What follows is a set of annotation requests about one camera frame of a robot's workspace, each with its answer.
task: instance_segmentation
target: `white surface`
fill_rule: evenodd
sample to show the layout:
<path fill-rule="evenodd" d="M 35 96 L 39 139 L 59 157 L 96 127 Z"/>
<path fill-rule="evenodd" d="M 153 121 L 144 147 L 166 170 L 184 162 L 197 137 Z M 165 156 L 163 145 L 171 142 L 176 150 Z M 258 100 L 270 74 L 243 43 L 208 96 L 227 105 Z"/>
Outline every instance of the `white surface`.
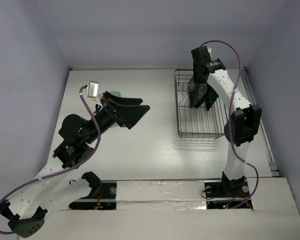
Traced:
<path fill-rule="evenodd" d="M 72 67 L 192 66 L 190 51 L 220 39 L 247 66 L 285 0 L 36 0 Z M 236 67 L 232 50 L 213 58 Z"/>
<path fill-rule="evenodd" d="M 254 211 L 64 210 L 28 239 L 300 240 L 300 217 L 285 178 L 260 179 L 252 204 Z"/>
<path fill-rule="evenodd" d="M 203 181 L 118 181 L 117 210 L 205 210 Z"/>
<path fill-rule="evenodd" d="M 232 79 L 237 78 L 237 70 L 229 69 L 228 73 Z M 122 97 L 142 98 L 151 109 L 131 130 L 117 126 L 104 133 L 96 154 L 71 173 L 65 185 L 88 171 L 103 181 L 221 178 L 228 154 L 225 137 L 216 141 L 184 141 L 177 137 L 174 70 L 71 71 L 50 155 L 63 140 L 58 131 L 67 115 L 90 119 L 78 97 L 79 88 L 89 81 L 99 82 L 99 93 L 119 91 Z M 245 95 L 242 83 L 238 88 Z M 88 104 L 95 108 L 93 102 Z M 246 159 L 256 166 L 261 177 L 272 176 L 262 131 L 255 136 Z M 245 167 L 245 175 L 254 177 L 255 172 Z"/>
<path fill-rule="evenodd" d="M 118 181 L 116 201 L 203 201 L 203 181 Z"/>

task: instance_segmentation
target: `black mounting bracket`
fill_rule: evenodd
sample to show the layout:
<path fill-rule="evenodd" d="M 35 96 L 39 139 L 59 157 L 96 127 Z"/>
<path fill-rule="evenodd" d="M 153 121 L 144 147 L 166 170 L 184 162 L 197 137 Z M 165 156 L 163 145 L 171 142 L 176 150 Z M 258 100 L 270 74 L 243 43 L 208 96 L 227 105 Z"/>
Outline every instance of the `black mounting bracket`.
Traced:
<path fill-rule="evenodd" d="M 229 180 L 224 172 L 222 172 L 221 181 L 207 181 L 204 183 L 204 192 L 206 199 L 213 198 L 235 198 L 240 197 L 239 191 L 249 197 L 249 188 L 247 179 L 243 176 L 240 179 Z"/>
<path fill-rule="evenodd" d="M 261 112 L 261 107 L 256 104 L 244 109 L 237 108 L 231 114 L 232 140 L 237 147 L 254 139 L 259 130 Z M 224 126 L 224 135 L 230 142 L 229 121 Z"/>
<path fill-rule="evenodd" d="M 115 210 L 117 183 L 104 182 L 101 191 L 97 195 L 83 197 L 86 201 L 74 201 L 69 204 L 72 210 Z"/>
<path fill-rule="evenodd" d="M 10 203 L 5 200 L 0 205 L 0 214 L 9 219 L 8 226 L 15 234 L 22 238 L 28 238 L 35 234 L 45 223 L 45 215 L 48 212 L 40 206 L 31 218 L 19 219 L 18 214 L 14 215 L 9 209 Z"/>
<path fill-rule="evenodd" d="M 82 179 L 85 179 L 89 183 L 89 187 L 91 188 L 89 196 L 95 197 L 100 194 L 103 182 L 96 174 L 92 171 L 86 172 L 82 175 Z"/>
<path fill-rule="evenodd" d="M 190 108 L 199 108 L 206 101 L 207 110 L 209 110 L 219 97 L 207 83 L 209 74 L 213 74 L 220 69 L 226 70 L 226 66 L 219 58 L 212 60 L 206 46 L 193 49 L 191 54 L 193 59 L 193 81 L 190 80 L 189 85 L 193 85 L 193 87 L 189 87 Z"/>

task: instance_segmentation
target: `white table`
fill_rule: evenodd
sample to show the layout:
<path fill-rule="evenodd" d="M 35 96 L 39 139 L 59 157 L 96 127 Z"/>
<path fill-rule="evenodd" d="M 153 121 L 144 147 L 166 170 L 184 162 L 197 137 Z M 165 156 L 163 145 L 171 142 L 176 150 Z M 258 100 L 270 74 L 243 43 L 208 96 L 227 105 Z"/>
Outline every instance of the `white table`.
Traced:
<path fill-rule="evenodd" d="M 255 179 L 248 184 L 254 186 Z M 300 217 L 285 178 L 260 179 L 253 211 L 162 210 L 162 205 L 156 210 L 146 202 L 132 204 L 133 210 L 61 210 L 27 239 L 300 240 Z"/>
<path fill-rule="evenodd" d="M 228 73 L 235 80 L 238 71 L 230 69 Z M 79 88 L 89 81 L 98 81 L 100 92 L 119 91 L 123 97 L 142 98 L 151 109 L 133 129 L 114 127 L 103 134 L 99 149 L 92 159 L 71 173 L 57 189 L 67 185 L 69 179 L 79 178 L 87 171 L 93 171 L 104 181 L 221 177 L 228 153 L 225 137 L 212 144 L 178 138 L 173 70 L 71 71 L 50 155 L 62 142 L 58 131 L 67 115 L 77 114 L 90 119 L 78 97 Z M 246 97 L 242 82 L 238 88 Z M 89 102 L 89 106 L 92 109 L 95 107 L 92 102 Z M 119 182 L 118 186 L 126 187 L 121 191 L 125 195 L 118 188 L 118 194 L 121 194 L 117 196 L 118 210 L 60 210 L 28 239 L 300 240 L 298 210 L 287 180 L 272 177 L 270 155 L 261 130 L 251 144 L 247 161 L 256 166 L 261 177 L 265 177 L 260 178 L 258 190 L 252 197 L 254 211 L 176 210 L 167 205 L 170 191 L 163 195 L 160 191 L 160 198 L 154 198 L 156 189 L 153 189 L 155 186 L 151 181 L 149 188 L 143 187 L 142 191 L 129 188 L 134 186 L 129 182 Z M 252 189 L 256 182 L 255 173 L 247 168 L 245 175 L 250 177 L 248 184 Z M 184 191 L 177 188 L 174 193 L 180 194 L 182 199 L 191 195 L 191 200 L 197 204 L 202 201 L 201 189 L 198 189 L 195 181 L 192 186 L 183 187 Z M 149 199 L 152 202 L 147 202 L 145 196 L 151 196 Z"/>
<path fill-rule="evenodd" d="M 238 70 L 229 69 L 235 80 Z M 85 70 L 71 71 L 55 128 L 50 155 L 63 141 L 58 131 L 63 119 L 70 114 L 90 116 L 78 97 L 79 88 L 89 81 L 99 82 L 99 92 L 119 91 L 122 97 L 142 98 L 151 109 L 131 130 L 110 128 L 102 135 L 96 154 L 77 174 L 93 171 L 104 181 L 215 179 L 220 178 L 226 165 L 228 142 L 221 137 L 214 142 L 180 140 L 177 135 L 174 70 Z M 238 89 L 245 96 L 241 82 Z M 92 101 L 88 102 L 95 109 Z M 261 177 L 271 177 L 269 151 L 260 130 L 247 153 L 247 161 L 256 166 Z M 246 177 L 254 177 L 246 167 Z"/>

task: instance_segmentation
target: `screw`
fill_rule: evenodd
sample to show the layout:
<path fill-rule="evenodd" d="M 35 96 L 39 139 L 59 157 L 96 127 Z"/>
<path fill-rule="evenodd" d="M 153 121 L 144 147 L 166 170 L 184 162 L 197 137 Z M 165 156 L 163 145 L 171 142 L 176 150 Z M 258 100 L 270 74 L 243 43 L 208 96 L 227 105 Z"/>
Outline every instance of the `screw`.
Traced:
<path fill-rule="evenodd" d="M 206 194 L 211 194 L 211 193 L 212 193 L 211 186 L 206 186 L 206 188 L 205 188 L 205 193 L 206 193 Z"/>
<path fill-rule="evenodd" d="M 248 186 L 243 186 L 243 187 L 242 187 L 242 191 L 243 191 L 244 193 L 248 193 L 248 192 L 249 192 L 249 187 L 248 187 Z"/>
<path fill-rule="evenodd" d="M 116 192 L 117 192 L 117 189 L 115 187 L 110 188 L 110 193 L 111 194 L 116 194 Z"/>

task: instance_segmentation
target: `metal frame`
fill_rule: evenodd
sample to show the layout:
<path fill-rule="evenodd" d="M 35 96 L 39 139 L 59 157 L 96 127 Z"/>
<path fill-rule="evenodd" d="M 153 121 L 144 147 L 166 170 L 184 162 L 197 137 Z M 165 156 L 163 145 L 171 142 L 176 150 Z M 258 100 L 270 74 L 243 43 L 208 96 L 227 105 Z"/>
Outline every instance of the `metal frame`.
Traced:
<path fill-rule="evenodd" d="M 174 71 L 175 110 L 178 136 L 193 139 L 217 139 L 222 137 L 228 121 L 227 110 L 220 98 L 211 109 L 202 104 L 190 109 L 188 82 L 193 77 L 191 69 Z"/>

